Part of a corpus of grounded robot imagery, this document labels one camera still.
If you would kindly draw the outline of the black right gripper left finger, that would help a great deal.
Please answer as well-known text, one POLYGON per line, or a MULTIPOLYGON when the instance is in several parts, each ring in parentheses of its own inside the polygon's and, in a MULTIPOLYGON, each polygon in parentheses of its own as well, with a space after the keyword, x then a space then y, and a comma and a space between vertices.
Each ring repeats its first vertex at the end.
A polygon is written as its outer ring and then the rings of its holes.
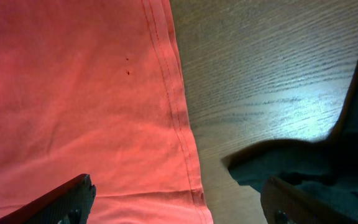
POLYGON ((95 198, 90 175, 80 174, 0 218, 0 224, 86 224, 95 198))

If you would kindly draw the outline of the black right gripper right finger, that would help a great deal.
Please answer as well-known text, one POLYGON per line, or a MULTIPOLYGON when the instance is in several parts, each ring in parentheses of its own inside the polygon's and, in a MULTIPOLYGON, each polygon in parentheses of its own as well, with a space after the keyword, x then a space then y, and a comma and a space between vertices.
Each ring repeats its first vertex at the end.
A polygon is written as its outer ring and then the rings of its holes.
POLYGON ((266 181, 260 202, 268 224, 358 224, 277 177, 266 181))

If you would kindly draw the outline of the orange FRAM t-shirt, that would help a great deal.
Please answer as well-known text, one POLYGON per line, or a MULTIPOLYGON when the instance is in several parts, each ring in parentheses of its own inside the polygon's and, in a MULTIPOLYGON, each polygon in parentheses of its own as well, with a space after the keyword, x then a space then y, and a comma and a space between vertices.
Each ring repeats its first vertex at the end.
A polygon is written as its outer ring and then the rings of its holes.
POLYGON ((212 223, 168 1, 0 1, 0 217, 78 174, 90 223, 212 223))

